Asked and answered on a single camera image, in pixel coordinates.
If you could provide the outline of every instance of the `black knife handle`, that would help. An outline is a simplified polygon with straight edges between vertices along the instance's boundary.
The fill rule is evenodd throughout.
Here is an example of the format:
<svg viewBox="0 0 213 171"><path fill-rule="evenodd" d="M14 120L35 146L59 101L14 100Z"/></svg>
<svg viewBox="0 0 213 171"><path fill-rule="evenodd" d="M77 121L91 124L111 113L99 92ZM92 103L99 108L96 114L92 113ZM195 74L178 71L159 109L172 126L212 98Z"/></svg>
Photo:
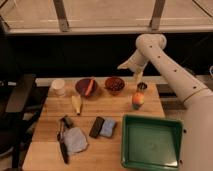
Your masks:
<svg viewBox="0 0 213 171"><path fill-rule="evenodd" d="M67 147L65 145L64 142L59 142L60 143L60 149L61 149L61 153L64 159L64 163L68 164L69 163L69 156L67 154Z"/></svg>

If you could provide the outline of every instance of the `wall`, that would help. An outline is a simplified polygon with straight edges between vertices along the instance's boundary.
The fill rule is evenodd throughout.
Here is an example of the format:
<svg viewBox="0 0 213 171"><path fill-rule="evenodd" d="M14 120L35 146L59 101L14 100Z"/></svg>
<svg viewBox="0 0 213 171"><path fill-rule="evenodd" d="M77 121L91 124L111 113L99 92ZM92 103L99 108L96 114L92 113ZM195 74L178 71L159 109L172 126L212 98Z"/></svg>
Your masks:
<svg viewBox="0 0 213 171"><path fill-rule="evenodd" d="M196 74L213 65L213 34L165 34L165 52ZM9 44L21 72L41 77L130 75L117 65L135 50L138 35L9 36ZM149 64L146 75L156 75Z"/></svg>

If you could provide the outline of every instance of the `chocolate bar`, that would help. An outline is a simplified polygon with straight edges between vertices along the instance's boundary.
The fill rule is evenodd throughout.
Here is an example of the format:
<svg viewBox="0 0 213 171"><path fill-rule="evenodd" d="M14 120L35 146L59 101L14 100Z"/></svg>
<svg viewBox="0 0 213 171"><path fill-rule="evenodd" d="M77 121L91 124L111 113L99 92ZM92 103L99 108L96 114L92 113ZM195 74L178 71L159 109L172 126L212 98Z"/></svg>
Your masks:
<svg viewBox="0 0 213 171"><path fill-rule="evenodd" d="M97 138L97 136L99 135L102 125L104 123L104 119L101 117L96 117L95 122L92 126L92 129L90 130L89 136L93 137L93 138Z"/></svg>

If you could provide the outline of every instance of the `white cup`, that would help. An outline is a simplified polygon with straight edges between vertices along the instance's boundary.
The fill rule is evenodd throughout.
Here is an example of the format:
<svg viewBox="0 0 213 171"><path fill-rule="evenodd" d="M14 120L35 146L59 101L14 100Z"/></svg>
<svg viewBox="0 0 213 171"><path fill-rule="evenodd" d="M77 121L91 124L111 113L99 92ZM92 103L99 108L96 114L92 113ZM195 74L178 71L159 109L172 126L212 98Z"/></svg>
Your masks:
<svg viewBox="0 0 213 171"><path fill-rule="evenodd" d="M66 89L65 89L65 81L63 79L55 79L53 80L51 87L55 91L55 94L58 96L65 95Z"/></svg>

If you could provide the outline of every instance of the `gray cloth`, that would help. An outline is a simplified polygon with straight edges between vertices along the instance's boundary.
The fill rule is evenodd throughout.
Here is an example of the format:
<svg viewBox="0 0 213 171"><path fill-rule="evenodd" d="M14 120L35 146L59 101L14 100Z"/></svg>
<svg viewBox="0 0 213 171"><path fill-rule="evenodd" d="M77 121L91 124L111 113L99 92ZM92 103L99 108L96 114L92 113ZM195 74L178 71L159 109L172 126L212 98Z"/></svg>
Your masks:
<svg viewBox="0 0 213 171"><path fill-rule="evenodd" d="M88 145L85 135L78 127L64 132L64 143L67 146L68 155L84 151Z"/></svg>
<svg viewBox="0 0 213 171"><path fill-rule="evenodd" d="M102 125L100 135L104 137L111 137L113 133L113 129L116 125L116 121L111 118L104 118L105 121Z"/></svg>

